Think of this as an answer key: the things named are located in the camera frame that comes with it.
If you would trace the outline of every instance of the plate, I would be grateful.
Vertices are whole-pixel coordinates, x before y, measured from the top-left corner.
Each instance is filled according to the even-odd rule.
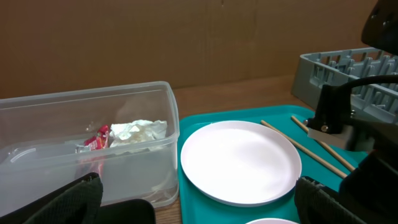
[[[238,207],[277,200],[293,189],[302,170],[289,140],[245,121],[222,121],[195,131],[182,147],[181,165],[205,195]]]
[[[298,224],[289,220],[283,220],[280,218],[262,218],[259,220],[254,220],[246,224]]]

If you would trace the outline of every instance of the dish rack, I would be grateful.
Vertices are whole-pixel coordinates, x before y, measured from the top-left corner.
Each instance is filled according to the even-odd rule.
[[[324,84],[342,85],[375,75],[398,75],[398,57],[372,47],[303,54],[292,93],[312,108]],[[351,94],[356,116],[398,124],[398,84],[359,86]]]

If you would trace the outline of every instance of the chopstick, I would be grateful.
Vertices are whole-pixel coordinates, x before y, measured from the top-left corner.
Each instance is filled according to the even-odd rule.
[[[317,162],[319,162],[321,165],[325,166],[327,169],[329,169],[330,171],[334,172],[335,174],[337,174],[339,177],[341,178],[345,178],[347,176],[347,174],[345,174],[343,171],[337,169],[335,166],[331,165],[329,162],[327,162],[326,160],[322,159],[321,157],[319,157],[318,155],[316,155],[315,153],[311,152],[310,150],[308,150],[306,147],[302,146],[300,143],[298,143],[297,141],[294,141],[292,138],[288,137],[286,134],[282,133],[281,131],[279,131],[278,129],[274,128],[272,125],[270,125],[269,123],[265,122],[264,120],[261,121],[261,124],[263,124],[264,126],[267,126],[268,128],[273,129],[274,131],[278,132],[279,134],[283,135],[285,138],[287,138],[295,147],[299,148],[302,152],[306,153],[309,157],[311,157],[312,159],[315,159]]]
[[[295,116],[292,116],[292,120],[301,128],[303,129],[307,134],[308,134],[308,128],[301,123]],[[350,172],[355,170],[355,167],[353,167],[347,160],[342,158],[341,155],[339,155],[336,151],[334,151],[328,144],[317,141],[315,140],[319,145],[321,145],[329,154],[331,154],[337,161],[339,161],[343,166],[345,166]]]

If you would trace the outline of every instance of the crumpled paper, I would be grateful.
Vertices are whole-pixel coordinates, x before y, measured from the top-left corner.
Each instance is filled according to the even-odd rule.
[[[140,119],[126,124],[112,124],[109,136],[113,138],[113,142],[109,147],[162,139],[166,136],[166,129],[166,121]]]

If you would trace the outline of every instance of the brown backdrop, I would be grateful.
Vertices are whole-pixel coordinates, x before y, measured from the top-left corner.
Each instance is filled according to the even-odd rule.
[[[294,74],[299,55],[363,47],[376,0],[3,0],[0,98]]]

